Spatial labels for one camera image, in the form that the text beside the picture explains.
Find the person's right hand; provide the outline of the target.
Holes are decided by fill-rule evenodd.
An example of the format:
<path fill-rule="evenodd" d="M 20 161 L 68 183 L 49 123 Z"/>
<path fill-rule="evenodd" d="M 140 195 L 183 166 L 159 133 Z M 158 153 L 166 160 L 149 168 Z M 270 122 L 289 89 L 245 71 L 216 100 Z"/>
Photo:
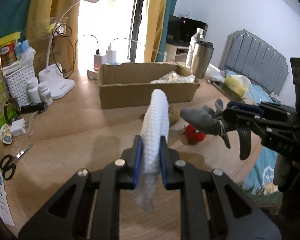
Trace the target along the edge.
<path fill-rule="evenodd" d="M 274 169 L 274 184 L 282 193 L 300 196 L 300 163 L 278 154 Z"/>

